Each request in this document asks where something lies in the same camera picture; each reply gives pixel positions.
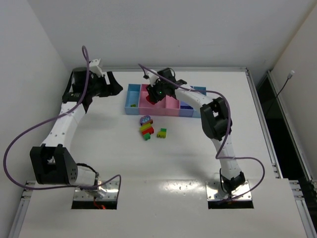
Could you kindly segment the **red round lego piece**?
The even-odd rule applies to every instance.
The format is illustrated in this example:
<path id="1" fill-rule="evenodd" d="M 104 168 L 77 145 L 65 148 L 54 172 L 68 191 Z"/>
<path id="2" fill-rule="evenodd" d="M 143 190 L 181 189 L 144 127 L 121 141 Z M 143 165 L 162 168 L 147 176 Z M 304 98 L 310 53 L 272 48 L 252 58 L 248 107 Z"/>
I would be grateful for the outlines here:
<path id="1" fill-rule="evenodd" d="M 153 102 L 153 101 L 151 100 L 151 98 L 150 98 L 149 95 L 146 97 L 146 100 L 147 100 L 150 104 L 152 104 L 152 105 L 155 104 L 155 102 Z"/>

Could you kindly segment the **yellow lego brick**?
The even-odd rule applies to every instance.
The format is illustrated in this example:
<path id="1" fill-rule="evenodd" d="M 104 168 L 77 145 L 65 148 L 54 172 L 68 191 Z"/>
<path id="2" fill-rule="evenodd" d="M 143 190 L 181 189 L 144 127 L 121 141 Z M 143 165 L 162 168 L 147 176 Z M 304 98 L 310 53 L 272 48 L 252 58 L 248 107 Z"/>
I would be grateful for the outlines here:
<path id="1" fill-rule="evenodd" d="M 157 133 L 157 138 L 166 138 L 166 131 L 159 131 Z"/>

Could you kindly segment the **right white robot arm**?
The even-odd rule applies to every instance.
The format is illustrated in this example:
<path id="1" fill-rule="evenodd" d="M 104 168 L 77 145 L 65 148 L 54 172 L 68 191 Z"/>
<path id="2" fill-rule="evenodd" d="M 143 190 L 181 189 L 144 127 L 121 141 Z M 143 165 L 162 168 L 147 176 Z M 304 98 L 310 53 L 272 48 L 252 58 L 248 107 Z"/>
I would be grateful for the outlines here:
<path id="1" fill-rule="evenodd" d="M 195 90 L 186 81 L 176 80 L 170 68 L 158 72 L 142 68 L 144 78 L 149 80 L 147 100 L 156 104 L 166 96 L 173 97 L 188 104 L 200 112 L 202 129 L 211 139 L 217 150 L 216 158 L 220 160 L 220 184 L 223 191 L 231 194 L 245 182 L 245 176 L 234 155 L 231 143 L 231 114 L 223 96 L 211 98 L 202 90 Z"/>

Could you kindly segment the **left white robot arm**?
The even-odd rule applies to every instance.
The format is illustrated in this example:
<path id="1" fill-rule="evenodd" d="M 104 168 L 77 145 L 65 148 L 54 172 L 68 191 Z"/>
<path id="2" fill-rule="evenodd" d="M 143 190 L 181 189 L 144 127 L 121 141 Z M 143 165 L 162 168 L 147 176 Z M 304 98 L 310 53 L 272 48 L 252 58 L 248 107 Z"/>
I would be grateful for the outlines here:
<path id="1" fill-rule="evenodd" d="M 32 147 L 30 159 L 37 183 L 94 186 L 96 172 L 78 167 L 69 148 L 76 128 L 87 113 L 93 97 L 118 95 L 123 90 L 113 73 L 98 75 L 76 68 L 62 96 L 60 118 L 40 146 Z"/>

